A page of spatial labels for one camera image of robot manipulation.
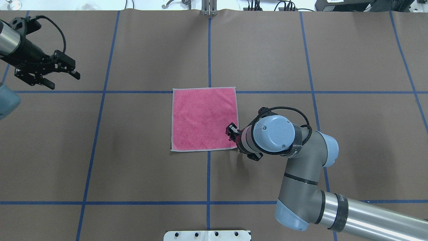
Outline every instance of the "blue object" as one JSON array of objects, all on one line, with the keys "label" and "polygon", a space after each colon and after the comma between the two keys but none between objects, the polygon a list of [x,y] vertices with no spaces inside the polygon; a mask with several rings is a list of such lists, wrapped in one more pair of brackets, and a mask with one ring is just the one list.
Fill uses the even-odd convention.
[{"label": "blue object", "polygon": [[332,166],[334,164],[334,161],[339,156],[339,144],[337,144],[336,139],[334,139],[333,137],[323,134],[319,131],[318,133],[321,134],[321,136],[324,138],[325,144],[327,145],[327,161],[322,167]]},{"label": "blue object", "polygon": [[0,120],[9,115],[21,103],[21,98],[5,84],[0,84]]},{"label": "blue object", "polygon": [[282,115],[267,116],[254,126],[254,141],[264,150],[279,152],[293,144],[296,135],[293,123]]},{"label": "blue object", "polygon": [[276,202],[275,218],[280,224],[297,231],[306,231],[309,226],[308,222],[293,213],[279,199]]}]

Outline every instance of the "cable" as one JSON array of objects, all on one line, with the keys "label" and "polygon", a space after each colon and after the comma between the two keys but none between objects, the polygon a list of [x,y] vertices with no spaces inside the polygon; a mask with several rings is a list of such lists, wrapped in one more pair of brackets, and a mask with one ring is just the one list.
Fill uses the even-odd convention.
[{"label": "cable", "polygon": [[296,8],[296,4],[292,1],[283,1],[283,0],[278,0],[279,2],[277,3],[277,5],[275,6],[274,11],[276,11],[276,9],[278,8],[278,5],[280,3],[284,3],[284,11],[293,11],[293,9]]},{"label": "cable", "polygon": [[285,6],[286,6],[286,4],[287,4],[285,1],[279,1],[279,2],[277,3],[277,5],[275,6],[274,11],[276,11],[276,8],[278,7],[278,5],[279,5],[280,3],[284,3],[284,8],[285,8]]},{"label": "cable", "polygon": [[315,12],[315,11],[314,11],[314,10],[312,10],[312,9],[294,9],[294,10],[292,10],[292,11],[296,11],[296,10],[309,10],[309,11]]},{"label": "cable", "polygon": [[401,0],[401,4],[400,4],[400,7],[398,8],[398,11],[403,7],[403,3],[404,3],[404,0]]},{"label": "cable", "polygon": [[[54,23],[54,21],[52,21],[50,18],[48,18],[48,17],[46,17],[46,16],[44,16],[44,15],[36,16],[36,17],[32,18],[32,19],[31,19],[31,21],[36,21],[36,20],[41,19],[41,18],[48,20],[48,21],[49,21],[51,24],[53,24],[53,25],[56,27],[56,29],[59,31],[59,33],[61,34],[61,37],[62,37],[62,42],[63,42],[63,44],[64,44],[64,48],[62,49],[62,53],[64,53],[64,54],[65,54],[65,50],[66,50],[66,48],[67,48],[67,44],[66,44],[66,42],[65,42],[65,36],[64,36],[64,33],[63,33],[63,32],[62,32],[62,30],[59,28],[59,26],[58,26],[56,23]],[[8,58],[10,58],[10,59],[12,59],[12,60],[20,61],[20,62],[22,62],[22,63],[26,63],[26,64],[32,64],[32,65],[39,65],[39,64],[40,64],[40,63],[27,62],[26,60],[20,60],[20,59],[14,58],[14,57],[8,57]],[[50,63],[53,63],[53,62],[57,61],[57,60],[58,60],[58,58],[59,58],[59,57],[56,57],[56,58],[52,59],[51,61],[46,62],[46,63],[42,63],[42,64],[50,64]]]},{"label": "cable", "polygon": [[308,142],[309,137],[311,137],[311,135],[312,135],[312,127],[310,125],[302,125],[300,127],[306,127],[309,130],[308,136],[302,141],[302,145],[304,145],[304,144],[306,144],[306,142]]},{"label": "cable", "polygon": [[254,11],[261,11],[260,9],[260,0],[256,0],[254,3]]}]

